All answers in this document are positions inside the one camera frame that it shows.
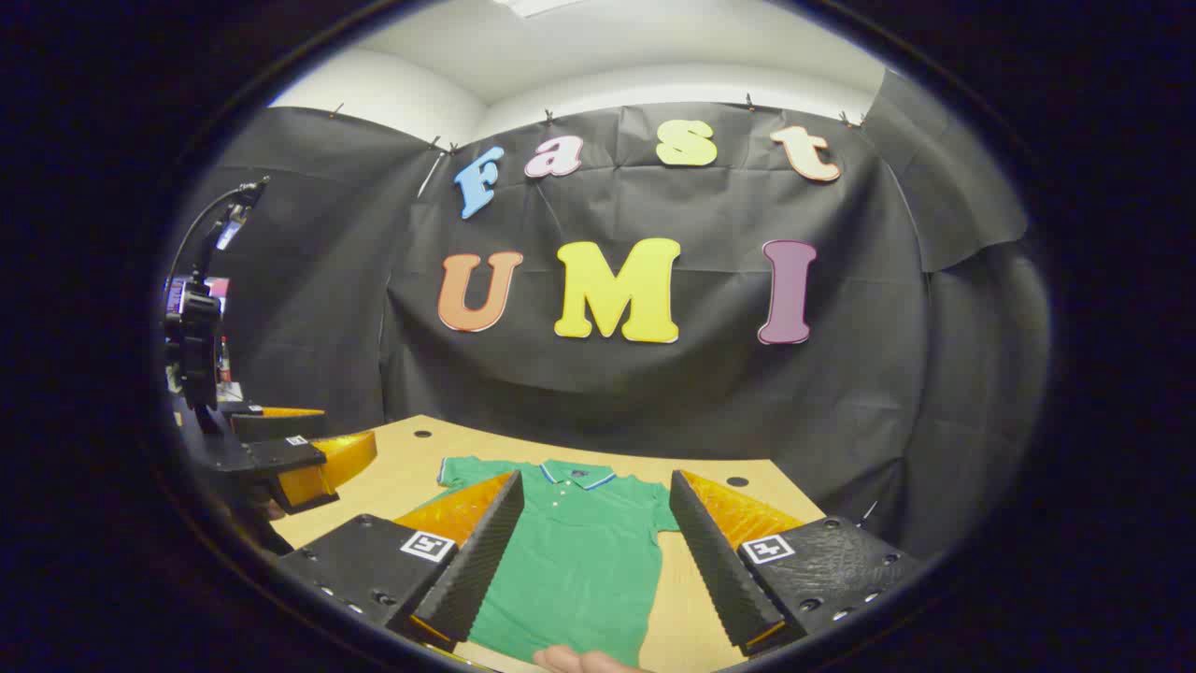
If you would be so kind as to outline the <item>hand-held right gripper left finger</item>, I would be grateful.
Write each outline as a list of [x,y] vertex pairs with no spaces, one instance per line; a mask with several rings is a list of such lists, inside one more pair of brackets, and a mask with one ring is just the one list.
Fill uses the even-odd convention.
[[358,620],[451,651],[469,638],[521,510],[524,481],[508,470],[396,520],[354,516],[280,565]]

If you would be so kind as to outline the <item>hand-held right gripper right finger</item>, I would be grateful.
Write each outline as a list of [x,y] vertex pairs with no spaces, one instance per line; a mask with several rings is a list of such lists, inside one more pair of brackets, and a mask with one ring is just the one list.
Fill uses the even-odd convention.
[[746,657],[867,613],[921,570],[843,516],[803,521],[691,470],[675,470],[670,508],[725,634]]

